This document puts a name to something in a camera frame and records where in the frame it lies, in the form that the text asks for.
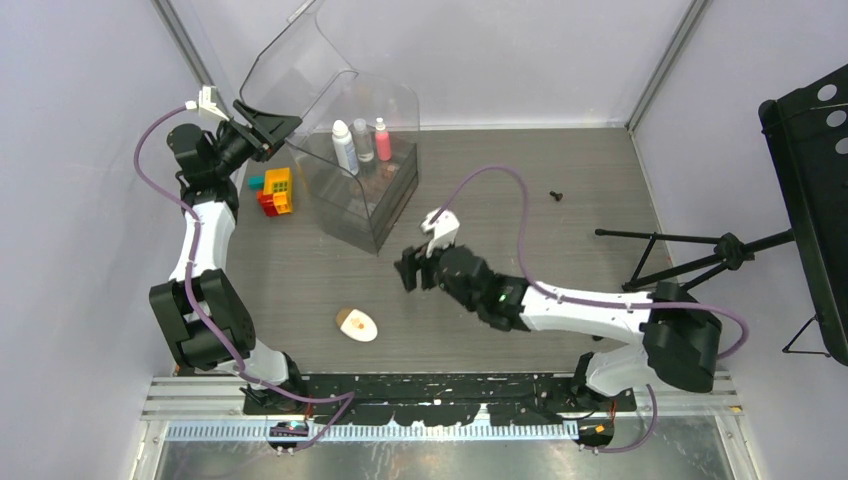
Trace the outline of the white oval compact case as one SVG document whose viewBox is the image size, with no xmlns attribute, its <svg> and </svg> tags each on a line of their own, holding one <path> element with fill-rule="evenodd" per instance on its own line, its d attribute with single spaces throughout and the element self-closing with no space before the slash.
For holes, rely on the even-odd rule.
<svg viewBox="0 0 848 480">
<path fill-rule="evenodd" d="M 362 343 L 374 341 L 378 336 L 378 327 L 373 319 L 365 312 L 355 308 L 340 310 L 335 323 L 348 338 Z"/>
</svg>

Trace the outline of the clear small bottle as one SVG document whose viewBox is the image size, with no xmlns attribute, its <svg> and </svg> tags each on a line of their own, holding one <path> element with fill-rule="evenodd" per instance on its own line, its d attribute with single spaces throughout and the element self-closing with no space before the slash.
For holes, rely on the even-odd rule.
<svg viewBox="0 0 848 480">
<path fill-rule="evenodd" d="M 375 148 L 367 122 L 363 118 L 356 118 L 351 123 L 352 138 L 355 152 L 360 163 L 368 163 L 374 160 Z"/>
</svg>

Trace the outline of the white cylindrical bottle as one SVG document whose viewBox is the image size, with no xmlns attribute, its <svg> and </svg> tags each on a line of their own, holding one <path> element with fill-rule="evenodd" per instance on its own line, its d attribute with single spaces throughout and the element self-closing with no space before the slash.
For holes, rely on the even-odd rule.
<svg viewBox="0 0 848 480">
<path fill-rule="evenodd" d="M 339 166 L 346 171 L 348 176 L 357 175 L 359 173 L 358 158 L 349 127 L 343 120 L 335 120 L 331 134 Z"/>
</svg>

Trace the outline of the clear acrylic drawer organizer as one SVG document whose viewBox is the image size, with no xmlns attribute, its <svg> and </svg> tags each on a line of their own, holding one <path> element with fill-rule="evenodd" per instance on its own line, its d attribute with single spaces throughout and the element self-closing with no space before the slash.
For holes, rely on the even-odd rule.
<svg viewBox="0 0 848 480">
<path fill-rule="evenodd" d="M 241 100 L 269 113 L 298 115 L 301 126 L 287 147 L 309 196 L 315 221 L 324 233 L 370 254 L 377 254 L 419 184 L 420 112 L 418 97 L 405 85 L 360 70 L 328 38 L 321 17 L 329 2 L 310 1 L 260 51 L 239 88 Z M 375 120 L 382 117 L 390 134 L 392 158 L 400 170 L 377 200 L 368 194 L 366 177 L 380 161 Z M 360 163 L 348 176 L 339 166 L 332 125 L 366 120 L 374 160 Z"/>
</svg>

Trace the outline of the eyeshadow palette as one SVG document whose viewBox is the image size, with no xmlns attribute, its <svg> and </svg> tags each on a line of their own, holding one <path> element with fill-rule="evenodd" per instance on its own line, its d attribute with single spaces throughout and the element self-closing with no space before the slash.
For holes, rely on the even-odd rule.
<svg viewBox="0 0 848 480">
<path fill-rule="evenodd" d="M 391 187 L 399 170 L 400 167 L 395 162 L 377 161 L 374 163 L 365 182 L 368 194 L 379 200 Z"/>
</svg>

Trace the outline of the pink spray bottle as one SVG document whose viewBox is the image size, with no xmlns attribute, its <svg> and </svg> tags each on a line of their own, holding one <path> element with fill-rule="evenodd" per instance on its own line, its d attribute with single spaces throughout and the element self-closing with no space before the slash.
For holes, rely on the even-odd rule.
<svg viewBox="0 0 848 480">
<path fill-rule="evenodd" d="M 375 120 L 375 146 L 380 161 L 387 162 L 392 158 L 390 134 L 382 117 Z"/>
</svg>

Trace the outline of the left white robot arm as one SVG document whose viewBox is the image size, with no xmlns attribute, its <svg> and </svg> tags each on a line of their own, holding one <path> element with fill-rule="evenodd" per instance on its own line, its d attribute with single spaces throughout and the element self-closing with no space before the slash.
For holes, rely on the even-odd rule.
<svg viewBox="0 0 848 480">
<path fill-rule="evenodd" d="M 266 113 L 240 100 L 234 108 L 239 119 L 210 101 L 188 101 L 154 123 L 160 126 L 189 111 L 219 120 L 215 131 L 183 123 L 168 133 L 166 144 L 178 164 L 177 193 L 144 172 L 138 174 L 175 203 L 186 222 L 177 264 L 167 281 L 150 288 L 149 303 L 180 371 L 237 376 L 247 383 L 241 390 L 248 399 L 293 414 L 307 398 L 296 363 L 258 339 L 225 264 L 239 210 L 233 174 L 248 161 L 269 160 L 302 120 Z"/>
</svg>

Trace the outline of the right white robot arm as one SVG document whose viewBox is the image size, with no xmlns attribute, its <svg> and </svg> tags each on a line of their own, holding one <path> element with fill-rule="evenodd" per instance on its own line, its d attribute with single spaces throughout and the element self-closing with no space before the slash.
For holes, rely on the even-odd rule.
<svg viewBox="0 0 848 480">
<path fill-rule="evenodd" d="M 691 393 L 713 389 L 721 324 L 693 301 L 662 292 L 606 294 L 497 273 L 465 246 L 405 249 L 394 267 L 406 291 L 438 288 L 489 327 L 509 332 L 564 331 L 621 342 L 579 358 L 571 397 L 584 410 L 642 384 Z"/>
</svg>

